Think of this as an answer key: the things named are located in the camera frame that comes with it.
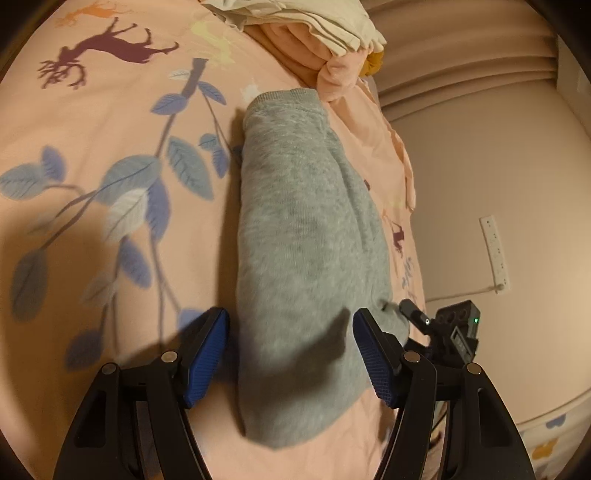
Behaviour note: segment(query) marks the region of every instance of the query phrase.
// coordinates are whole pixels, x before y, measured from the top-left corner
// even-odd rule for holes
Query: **blue gripper pad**
[[[228,326],[228,313],[222,310],[189,367],[187,388],[183,394],[187,408],[193,407],[205,396],[226,347]]]
[[[353,336],[363,358],[365,369],[368,371],[369,379],[374,386],[375,394],[384,400],[389,408],[394,408],[396,399],[394,373],[376,343],[363,315],[359,312],[353,315]]]

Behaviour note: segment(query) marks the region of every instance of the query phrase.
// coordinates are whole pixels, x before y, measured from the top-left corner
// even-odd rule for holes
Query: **metal screw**
[[[117,370],[117,365],[115,364],[104,364],[103,368],[100,369],[100,371],[103,372],[103,375],[110,375],[115,373],[115,371]]]
[[[468,366],[466,367],[466,369],[472,374],[472,375],[480,375],[482,373],[482,367],[478,364],[468,364]]]
[[[162,354],[162,356],[160,357],[160,359],[165,363],[165,364],[171,364],[172,362],[174,362],[176,359],[178,358],[177,352],[174,352],[173,350],[169,350],[168,352],[164,352]]]
[[[417,364],[417,363],[419,363],[421,356],[417,352],[413,352],[412,350],[409,350],[408,352],[404,353],[404,359],[407,362],[411,362],[412,364]]]

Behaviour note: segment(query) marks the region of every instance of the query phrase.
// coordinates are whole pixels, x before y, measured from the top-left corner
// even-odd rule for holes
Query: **folded gray sweatshirt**
[[[239,405],[246,436],[311,439],[370,386],[351,327],[367,307],[402,344],[376,207],[315,90],[248,107],[238,229]]]

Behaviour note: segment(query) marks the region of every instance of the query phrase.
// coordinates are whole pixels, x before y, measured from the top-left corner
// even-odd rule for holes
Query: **bed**
[[[238,318],[242,115],[302,86],[193,0],[67,0],[22,48],[0,85],[0,430],[35,478],[103,363],[153,358],[212,305]],[[381,217],[393,299],[423,306],[404,144],[362,80],[325,107]],[[257,445],[230,356],[190,420],[216,479],[358,480],[392,414],[368,388],[309,442]]]

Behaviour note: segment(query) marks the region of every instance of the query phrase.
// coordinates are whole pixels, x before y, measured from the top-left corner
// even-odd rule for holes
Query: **folded pink cloth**
[[[360,48],[338,57],[304,24],[252,25],[245,27],[245,31],[306,86],[318,90],[323,102],[339,99],[355,86],[370,53],[367,48]]]

